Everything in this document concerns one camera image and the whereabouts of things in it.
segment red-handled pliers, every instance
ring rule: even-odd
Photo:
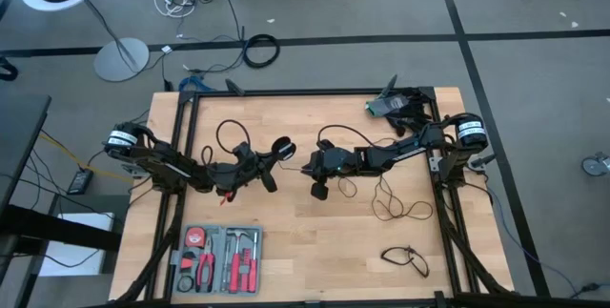
[[[203,253],[199,255],[199,265],[197,266],[197,272],[195,275],[195,290],[199,292],[201,290],[201,282],[203,277],[203,270],[208,267],[208,278],[205,283],[208,283],[206,292],[212,291],[212,280],[214,278],[214,254],[212,253],[212,236],[206,237],[206,244],[203,248]]]

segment wooden tabletop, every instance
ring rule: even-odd
[[[458,88],[436,88],[436,93],[441,116],[464,111]],[[157,138],[168,142],[172,138],[177,97],[177,93],[156,93],[149,114],[148,127]],[[297,150],[295,156],[282,164],[285,168],[300,168],[309,162],[310,153],[316,150],[317,132],[328,124],[349,125],[371,140],[396,137],[385,119],[373,119],[365,112],[364,102],[371,98],[366,95],[204,98],[199,102],[191,157],[201,162],[201,149],[210,145],[215,161],[235,163],[232,154],[218,147],[214,136],[218,124],[227,118],[246,126],[257,151],[267,152],[278,137],[288,135]],[[181,151],[189,111],[185,109]],[[359,136],[346,130],[330,129],[323,136],[348,150],[366,146]],[[223,127],[220,138],[225,147],[231,148],[244,140],[244,134],[228,124]],[[372,211],[377,178],[352,178],[358,189],[352,198],[341,193],[337,179],[331,179],[327,184],[328,200],[319,201],[310,196],[313,183],[310,177],[298,171],[282,170],[277,165],[272,175],[277,192],[268,193],[260,181],[253,181],[238,191],[233,203],[222,207],[219,206],[221,197],[214,192],[200,194],[189,188],[182,220],[182,225],[262,226],[259,294],[253,298],[173,295],[173,303],[431,298],[437,290],[451,296],[425,154],[397,163],[384,177],[406,207],[419,200],[434,207],[435,213],[426,220],[409,217],[378,220]],[[484,186],[481,176],[470,172],[465,176],[468,182]],[[341,181],[341,185],[348,194],[354,192],[349,183]],[[132,199],[149,188],[148,185],[138,188]],[[458,192],[473,251],[501,285],[512,288],[488,196],[471,187],[460,188]],[[385,204],[389,199],[383,193],[377,198]],[[159,201],[160,193],[151,192],[130,208],[110,298],[123,294],[148,260]],[[168,224],[174,203],[175,197],[171,201]],[[378,204],[376,210],[387,216]],[[425,205],[418,205],[413,215],[424,217],[429,211]],[[388,247],[407,245],[427,260],[431,270],[427,278],[422,278],[411,266],[397,266],[379,258],[381,251]],[[457,255],[458,264],[462,264],[459,252]],[[165,257],[158,272],[158,297],[162,293],[166,266]],[[465,276],[461,277],[466,288]]]

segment tool case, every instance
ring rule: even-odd
[[[260,283],[259,226],[187,225],[172,254],[177,295],[255,296]]]

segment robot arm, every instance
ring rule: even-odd
[[[137,165],[151,174],[155,189],[177,193],[185,183],[200,193],[216,193],[233,201],[237,189],[251,180],[261,178],[269,192],[277,190],[271,169],[279,160],[287,160],[296,150],[289,137],[283,136],[269,153],[253,152],[242,142],[232,150],[236,164],[210,163],[199,165],[195,160],[174,150],[170,144],[154,137],[151,130],[135,123],[114,126],[104,151],[118,160]]]
[[[457,142],[448,143],[444,129],[453,125],[456,128]],[[402,161],[426,150],[445,149],[447,157],[438,164],[441,180],[445,182],[463,181],[462,168],[472,154],[487,147],[487,136],[482,119],[471,113],[462,113],[446,118],[443,122],[428,123],[419,133],[395,142],[390,146],[377,146],[370,142],[369,147],[356,147],[353,152],[335,147],[329,140],[317,142],[319,151],[312,153],[309,164],[301,172],[315,180],[312,195],[319,199],[328,197],[326,180],[335,176],[378,176]]]

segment glasses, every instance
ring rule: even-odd
[[[430,275],[430,269],[428,268],[426,259],[411,246],[390,247],[381,253],[381,259],[400,266],[411,264],[424,278],[427,278]]]

